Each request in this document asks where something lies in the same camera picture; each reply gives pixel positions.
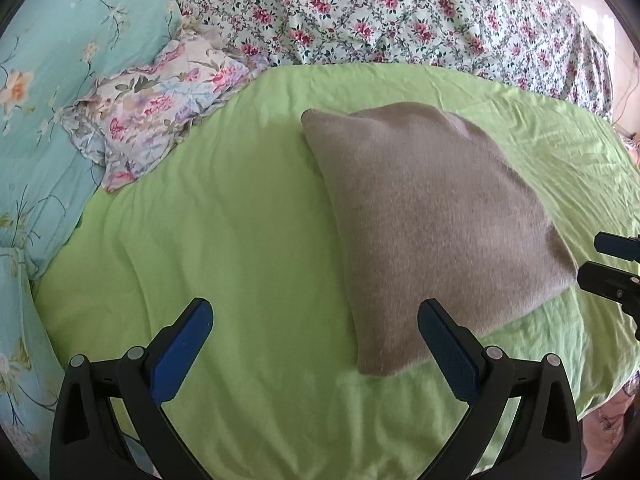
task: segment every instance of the green bed sheet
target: green bed sheet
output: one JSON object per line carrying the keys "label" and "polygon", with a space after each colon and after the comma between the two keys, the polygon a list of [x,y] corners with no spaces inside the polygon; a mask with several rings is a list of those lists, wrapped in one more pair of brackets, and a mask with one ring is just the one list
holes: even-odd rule
{"label": "green bed sheet", "polygon": [[[437,68],[278,68],[149,176],[91,200],[36,297],[60,360],[118,357],[201,296],[216,325],[166,412],[214,478],[416,478],[466,405],[433,363],[387,379],[356,371],[340,240],[300,125],[311,107],[348,113],[400,101],[484,128],[579,264],[638,271],[593,249],[600,230],[640,232],[640,175],[593,114]],[[483,343],[514,358],[556,352],[584,415],[640,367],[634,330],[615,304],[574,286]],[[514,407],[481,466],[497,456]]]}

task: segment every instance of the wall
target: wall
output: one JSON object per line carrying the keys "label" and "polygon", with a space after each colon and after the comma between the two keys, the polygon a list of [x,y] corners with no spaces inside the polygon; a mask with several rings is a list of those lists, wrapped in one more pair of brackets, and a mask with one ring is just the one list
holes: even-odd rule
{"label": "wall", "polygon": [[640,88],[630,94],[640,82],[640,68],[634,64],[638,58],[633,45],[604,0],[569,1],[609,51],[614,120],[629,133],[640,132]]}

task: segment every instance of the white fabric with red flowers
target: white fabric with red flowers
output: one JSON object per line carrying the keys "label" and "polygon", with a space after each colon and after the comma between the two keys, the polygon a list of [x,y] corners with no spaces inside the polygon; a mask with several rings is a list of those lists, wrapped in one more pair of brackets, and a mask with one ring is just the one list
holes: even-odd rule
{"label": "white fabric with red flowers", "polygon": [[177,1],[272,65],[432,64],[610,118],[608,54],[566,0]]}
{"label": "white fabric with red flowers", "polygon": [[153,170],[194,119],[223,106],[268,66],[259,54],[222,48],[212,27],[188,23],[155,63],[98,79],[65,110],[62,127],[72,143],[106,168],[104,189],[117,190]]}

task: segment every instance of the fuzzy brown fabric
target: fuzzy brown fabric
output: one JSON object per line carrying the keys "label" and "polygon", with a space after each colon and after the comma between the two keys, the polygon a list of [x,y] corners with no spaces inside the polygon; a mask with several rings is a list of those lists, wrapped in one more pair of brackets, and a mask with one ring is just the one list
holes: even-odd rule
{"label": "fuzzy brown fabric", "polygon": [[535,192],[474,124],[413,103],[308,110],[302,124],[337,220],[362,373],[428,357],[416,321],[427,298],[483,336],[575,281]]}

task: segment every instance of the blue gripper pad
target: blue gripper pad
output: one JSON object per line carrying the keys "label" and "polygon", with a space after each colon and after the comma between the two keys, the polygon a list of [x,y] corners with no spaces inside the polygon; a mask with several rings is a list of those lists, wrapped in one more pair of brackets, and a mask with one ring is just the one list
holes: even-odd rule
{"label": "blue gripper pad", "polygon": [[[467,331],[456,325],[436,300],[423,302],[418,310],[418,329],[457,400],[474,404],[480,394],[480,370],[454,332]],[[475,341],[477,348],[482,346]]]}
{"label": "blue gripper pad", "polygon": [[640,260],[640,245],[632,238],[598,233],[593,246],[600,254],[608,254],[628,262]]}
{"label": "blue gripper pad", "polygon": [[151,397],[156,405],[172,400],[213,329],[213,309],[201,300],[174,337],[151,373]]}

